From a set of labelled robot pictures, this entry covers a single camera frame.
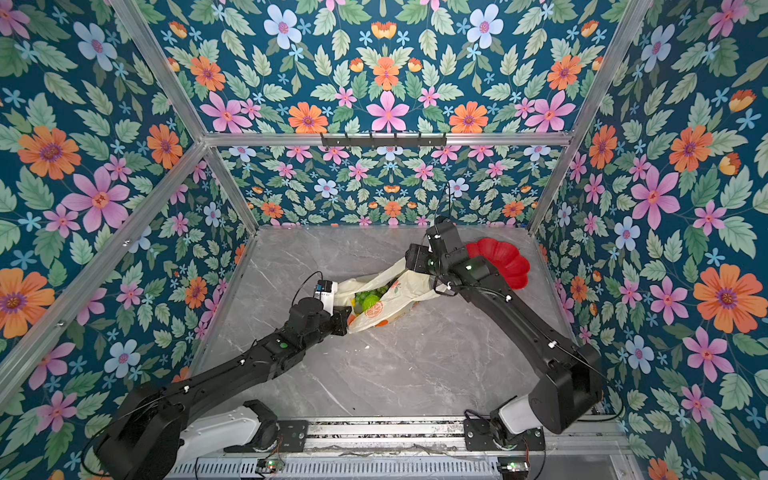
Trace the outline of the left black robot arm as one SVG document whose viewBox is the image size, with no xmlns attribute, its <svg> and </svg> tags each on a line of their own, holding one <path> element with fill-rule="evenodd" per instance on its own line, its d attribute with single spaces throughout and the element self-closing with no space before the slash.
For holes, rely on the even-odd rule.
<svg viewBox="0 0 768 480">
<path fill-rule="evenodd" d="M 163 479 L 179 463 L 259 439 L 275 441 L 276 417 L 252 400 L 224 414 L 212 409 L 300 364 L 307 351 L 348 331 L 350 306 L 325 308 L 306 297 L 285 324 L 238 356 L 185 380 L 132 389 L 95 440 L 94 453 L 112 479 Z"/>
</svg>

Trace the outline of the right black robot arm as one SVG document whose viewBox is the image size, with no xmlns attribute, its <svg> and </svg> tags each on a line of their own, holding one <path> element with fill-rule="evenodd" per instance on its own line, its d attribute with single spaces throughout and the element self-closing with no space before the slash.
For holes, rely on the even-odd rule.
<svg viewBox="0 0 768 480">
<path fill-rule="evenodd" d="M 406 251 L 407 270 L 428 275 L 437 295 L 460 296 L 486 314 L 538 376 L 528 394 L 491 411 L 489 431 L 499 446 L 509 448 L 539 428 L 560 434 L 599 403 L 600 355 L 556 331 L 520 297 L 530 264 L 517 247 L 492 238 L 466 243 L 445 217 L 425 237 Z"/>
</svg>

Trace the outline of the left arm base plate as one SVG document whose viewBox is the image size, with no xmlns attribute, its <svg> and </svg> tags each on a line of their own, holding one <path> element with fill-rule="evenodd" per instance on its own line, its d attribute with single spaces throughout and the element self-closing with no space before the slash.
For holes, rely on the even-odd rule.
<svg viewBox="0 0 768 480">
<path fill-rule="evenodd" d="M 306 420 L 276 420 L 260 427 L 254 438 L 244 445 L 226 447 L 226 453 L 299 453 L 308 438 Z"/>
</svg>

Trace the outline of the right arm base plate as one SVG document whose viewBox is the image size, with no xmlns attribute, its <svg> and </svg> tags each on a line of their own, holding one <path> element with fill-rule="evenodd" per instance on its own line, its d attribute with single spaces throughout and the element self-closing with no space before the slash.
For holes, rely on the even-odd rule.
<svg viewBox="0 0 768 480">
<path fill-rule="evenodd" d="M 543 452 L 546 448 L 542 429 L 520 434 L 508 432 L 501 423 L 478 417 L 463 420 L 464 442 L 468 451 Z"/>
</svg>

